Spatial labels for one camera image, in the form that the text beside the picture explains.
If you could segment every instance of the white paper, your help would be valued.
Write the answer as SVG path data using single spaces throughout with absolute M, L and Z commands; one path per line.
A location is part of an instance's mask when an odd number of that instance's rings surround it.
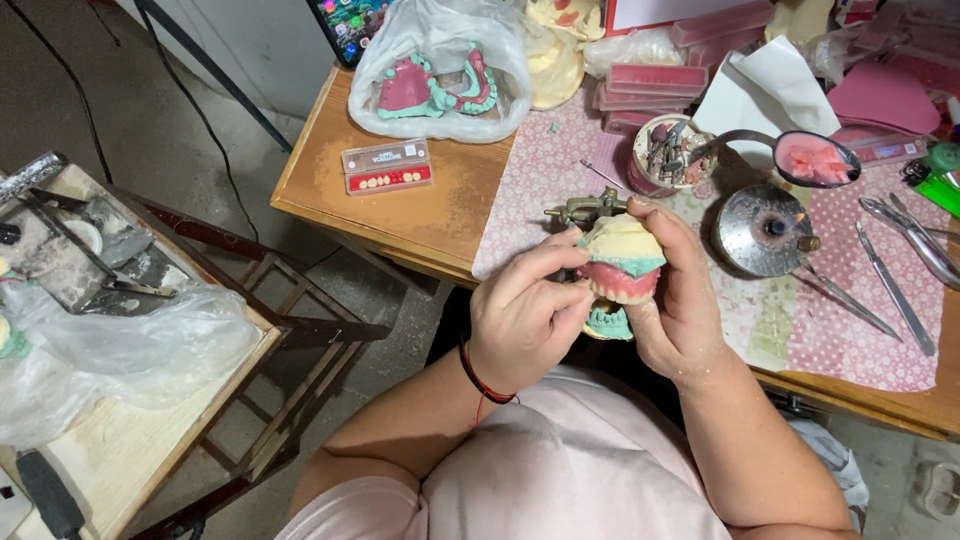
M 755 0 L 617 0 L 613 29 L 649 26 L 719 12 Z
M 749 57 L 730 53 L 693 120 L 715 135 L 754 130 L 776 137 L 804 130 L 830 136 L 840 129 L 827 96 L 786 37 L 774 39 Z M 753 168 L 774 167 L 773 151 L 765 144 L 735 141 L 729 146 Z

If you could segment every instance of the white wall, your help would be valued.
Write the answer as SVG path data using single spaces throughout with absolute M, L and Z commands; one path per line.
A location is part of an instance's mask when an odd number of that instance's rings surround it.
M 133 0 L 116 0 L 141 25 Z M 156 0 L 264 109 L 306 117 L 335 60 L 305 0 Z M 223 87 L 152 20 L 163 45 L 210 87 Z

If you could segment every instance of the woman's left hand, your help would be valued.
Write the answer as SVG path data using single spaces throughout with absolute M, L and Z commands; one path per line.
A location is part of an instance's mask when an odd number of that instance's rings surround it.
M 537 382 L 580 334 L 594 300 L 588 281 L 545 278 L 587 263 L 587 249 L 573 247 L 581 237 L 577 227 L 547 237 L 473 293 L 468 354 L 477 378 L 490 390 L 510 395 Z

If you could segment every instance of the pink floral work mat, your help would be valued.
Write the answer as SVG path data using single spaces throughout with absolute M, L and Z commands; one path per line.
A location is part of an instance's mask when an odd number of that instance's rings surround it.
M 596 196 L 607 183 L 579 163 L 586 159 L 624 185 L 632 138 L 604 134 L 600 116 L 588 106 L 586 85 L 563 106 L 531 111 L 516 133 L 491 216 L 473 263 L 484 280 L 514 255 L 529 250 L 563 226 L 543 215 L 572 197 Z M 552 127 L 556 123 L 556 133 Z M 923 391 L 936 384 L 937 358 L 926 357 L 876 276 L 856 236 L 859 220 L 934 343 L 940 338 L 944 288 L 927 271 L 906 240 L 867 214 L 860 197 L 887 199 L 891 191 L 928 227 L 948 227 L 949 214 L 900 182 L 898 165 L 867 169 L 858 182 L 826 190 L 794 188 L 808 208 L 823 248 L 814 267 L 886 321 L 891 337 L 850 314 L 822 294 L 804 270 L 767 280 L 741 279 L 709 258 L 710 274 L 723 313 L 726 339 L 751 365 L 834 376 L 897 392 Z M 676 211 L 709 238 L 718 201 L 737 188 L 762 182 L 765 173 L 746 167 L 736 155 L 721 156 L 710 182 L 659 202 Z M 620 198 L 633 195 L 620 190 Z M 708 252 L 712 248 L 705 241 Z

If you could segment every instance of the phone screen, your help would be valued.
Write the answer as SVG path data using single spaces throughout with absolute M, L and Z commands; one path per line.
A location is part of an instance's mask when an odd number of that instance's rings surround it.
M 396 0 L 308 0 L 320 15 L 324 33 L 344 67 L 360 62 L 364 49 Z

